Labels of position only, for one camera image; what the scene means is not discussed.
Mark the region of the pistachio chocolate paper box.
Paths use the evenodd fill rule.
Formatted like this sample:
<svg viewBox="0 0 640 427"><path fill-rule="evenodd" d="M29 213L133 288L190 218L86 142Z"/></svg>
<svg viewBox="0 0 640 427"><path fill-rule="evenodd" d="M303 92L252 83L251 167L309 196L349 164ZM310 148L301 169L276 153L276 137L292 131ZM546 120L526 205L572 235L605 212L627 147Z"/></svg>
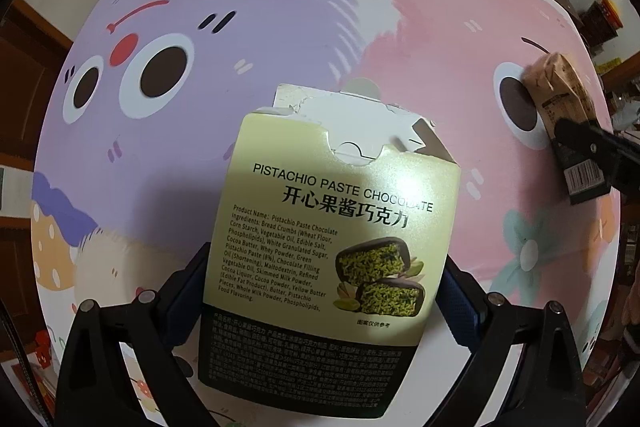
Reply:
<svg viewBox="0 0 640 427"><path fill-rule="evenodd" d="M224 179L201 382L292 412L384 415L434 303L459 180L423 116L282 84L243 118Z"/></svg>

